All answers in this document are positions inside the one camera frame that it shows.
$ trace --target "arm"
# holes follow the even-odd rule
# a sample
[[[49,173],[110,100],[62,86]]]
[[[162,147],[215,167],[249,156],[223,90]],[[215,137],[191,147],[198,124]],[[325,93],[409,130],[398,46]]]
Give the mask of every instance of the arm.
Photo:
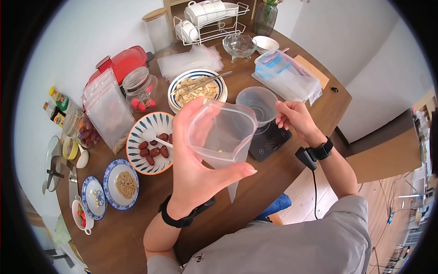
[[[279,114],[276,123],[286,130],[293,127],[298,137],[306,141],[310,147],[316,148],[327,142],[327,138],[317,128],[306,106],[301,102],[276,103]],[[339,154],[336,148],[332,148],[330,156],[319,161],[328,183],[332,187],[338,199],[357,195],[356,175],[348,162]]]
[[[223,188],[257,172],[245,162],[234,163],[218,170],[209,169],[202,165],[202,159],[187,146],[186,128],[190,117],[199,111],[203,102],[203,97],[191,100],[173,119],[173,193],[167,204],[167,213],[174,220],[188,216],[194,208],[211,199]],[[206,119],[205,122],[211,124],[213,118]],[[202,132],[206,138],[208,131]],[[162,255],[176,260],[173,245],[180,231],[180,228],[166,224],[161,213],[155,216],[146,228],[143,238],[146,258]]]

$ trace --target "red lid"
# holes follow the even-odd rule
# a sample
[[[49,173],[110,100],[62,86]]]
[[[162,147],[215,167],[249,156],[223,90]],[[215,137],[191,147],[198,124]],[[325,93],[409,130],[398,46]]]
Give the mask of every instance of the red lid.
[[[87,85],[109,67],[113,68],[117,82],[121,85],[126,75],[138,67],[149,67],[149,61],[152,59],[153,54],[151,52],[146,53],[141,46],[133,46],[120,52],[113,58],[110,58],[108,55],[96,65],[97,71],[91,75]]]

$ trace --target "wrist strap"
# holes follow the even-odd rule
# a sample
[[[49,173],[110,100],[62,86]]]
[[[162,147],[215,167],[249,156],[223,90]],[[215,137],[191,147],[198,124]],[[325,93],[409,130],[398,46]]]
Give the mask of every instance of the wrist strap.
[[[333,143],[329,137],[327,137],[327,142],[320,145],[317,148],[307,148],[310,157],[314,162],[317,160],[324,160],[330,155],[330,151],[333,148]]]
[[[192,210],[189,214],[189,216],[181,218],[179,220],[174,220],[172,219],[168,214],[167,214],[167,203],[170,201],[170,198],[172,197],[172,194],[170,194],[169,196],[167,196],[167,198],[164,200],[164,202],[159,206],[158,208],[158,212],[161,212],[161,216],[163,218],[163,221],[173,227],[176,228],[185,228],[188,227],[189,225],[191,225],[191,223],[193,222],[193,217],[196,215],[195,214],[195,210]]]

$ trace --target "white ladle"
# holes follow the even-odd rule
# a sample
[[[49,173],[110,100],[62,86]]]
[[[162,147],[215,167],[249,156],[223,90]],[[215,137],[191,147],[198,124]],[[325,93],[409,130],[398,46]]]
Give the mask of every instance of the white ladle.
[[[172,144],[169,144],[168,142],[166,142],[166,141],[163,141],[163,140],[161,140],[161,139],[158,139],[157,137],[156,137],[157,135],[155,134],[155,132],[153,132],[152,130],[146,130],[145,132],[143,132],[143,140],[145,140],[145,141],[147,141],[147,142],[150,142],[150,141],[157,141],[157,142],[159,142],[159,143],[161,143],[161,144],[163,144],[163,145],[166,145],[166,146],[168,146],[168,147],[170,147],[170,148],[173,148],[173,145]]]
[[[79,156],[78,162],[76,163],[76,168],[84,168],[88,163],[88,150],[83,149],[81,145],[78,146],[79,150],[81,151],[81,155]]]

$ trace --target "hand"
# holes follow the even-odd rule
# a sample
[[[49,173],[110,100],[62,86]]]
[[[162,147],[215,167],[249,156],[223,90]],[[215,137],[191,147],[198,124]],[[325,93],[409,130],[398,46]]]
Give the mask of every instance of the hand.
[[[283,103],[277,101],[275,106],[278,110],[275,122],[279,128],[284,127],[285,130],[288,130],[293,127],[298,137],[306,141],[311,147],[318,147],[327,141],[327,138],[313,122],[305,104],[302,102],[286,101]]]
[[[202,165],[201,157],[186,143],[186,131],[191,116],[198,112],[203,102],[203,97],[191,100],[173,119],[173,194],[167,213],[174,220],[187,216],[223,188],[257,172],[245,162],[218,170]],[[205,140],[207,133],[200,132],[198,136],[204,136]]]

